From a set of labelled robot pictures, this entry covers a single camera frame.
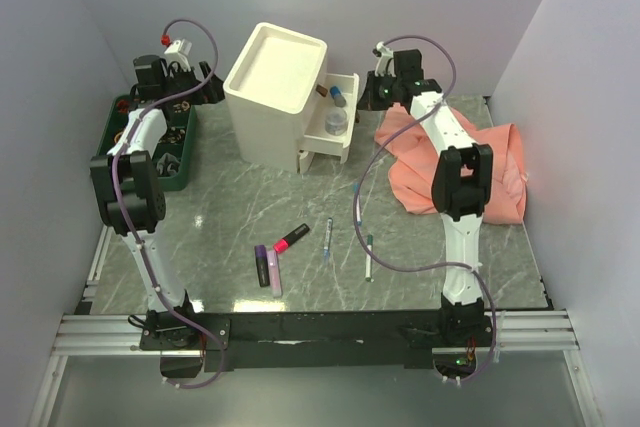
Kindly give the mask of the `white three-drawer organizer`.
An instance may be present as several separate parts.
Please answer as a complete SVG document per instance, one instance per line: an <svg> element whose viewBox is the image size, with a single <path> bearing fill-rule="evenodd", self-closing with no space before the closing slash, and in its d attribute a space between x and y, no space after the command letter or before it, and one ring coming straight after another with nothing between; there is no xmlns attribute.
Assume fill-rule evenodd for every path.
<svg viewBox="0 0 640 427"><path fill-rule="evenodd" d="M243 160L303 174L317 154L345 163L356 117L360 78L327 71L326 42L271 23L257 24L223 88ZM337 107L329 89L344 98L348 128L325 130L325 115Z"/></svg>

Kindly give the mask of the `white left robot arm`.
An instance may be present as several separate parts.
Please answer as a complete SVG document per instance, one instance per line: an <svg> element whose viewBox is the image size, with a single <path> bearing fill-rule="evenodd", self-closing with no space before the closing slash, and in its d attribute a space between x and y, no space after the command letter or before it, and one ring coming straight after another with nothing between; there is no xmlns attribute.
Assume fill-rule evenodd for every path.
<svg viewBox="0 0 640 427"><path fill-rule="evenodd" d="M90 162L101 219L123 238L145 285L148 311L141 329L152 337L165 337L179 349L204 337L224 348L220 338L196 320L187 291L165 255L161 221L166 203L152 162L167 130L166 114L177 101L201 91L215 76L207 64L201 70L205 77L199 84L131 111L119 141L106 155Z"/></svg>

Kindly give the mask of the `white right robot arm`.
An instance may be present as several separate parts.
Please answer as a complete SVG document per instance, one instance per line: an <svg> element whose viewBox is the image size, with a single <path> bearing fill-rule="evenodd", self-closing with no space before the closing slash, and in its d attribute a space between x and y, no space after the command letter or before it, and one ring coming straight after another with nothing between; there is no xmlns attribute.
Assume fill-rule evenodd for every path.
<svg viewBox="0 0 640 427"><path fill-rule="evenodd" d="M380 42L376 68L367 74L358 107L386 110L398 103L420 122L437 154L432 201L445 232L446 274L437 332L460 345L489 329L478 278L479 234L491 197L493 151L474 140L447 105L445 95L424 77L419 50L394 51Z"/></svg>

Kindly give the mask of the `clear round tape container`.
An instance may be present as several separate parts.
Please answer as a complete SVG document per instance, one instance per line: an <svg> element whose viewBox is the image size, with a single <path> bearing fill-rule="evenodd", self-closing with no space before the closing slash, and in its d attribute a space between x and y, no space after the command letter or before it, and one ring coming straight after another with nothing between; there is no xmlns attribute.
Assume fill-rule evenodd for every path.
<svg viewBox="0 0 640 427"><path fill-rule="evenodd" d="M325 130L333 136L344 134L348 128L349 120L346 111L341 107L331 107L325 115Z"/></svg>

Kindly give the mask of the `blue cap glue stick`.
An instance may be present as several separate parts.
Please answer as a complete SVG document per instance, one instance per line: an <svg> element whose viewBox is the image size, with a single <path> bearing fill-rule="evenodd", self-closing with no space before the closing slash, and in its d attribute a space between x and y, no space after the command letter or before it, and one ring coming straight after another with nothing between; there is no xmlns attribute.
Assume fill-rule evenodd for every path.
<svg viewBox="0 0 640 427"><path fill-rule="evenodd" d="M332 86L329 89L329 94L334 102L334 105L340 108L344 108L346 106L346 99L342 94L341 90L337 86Z"/></svg>

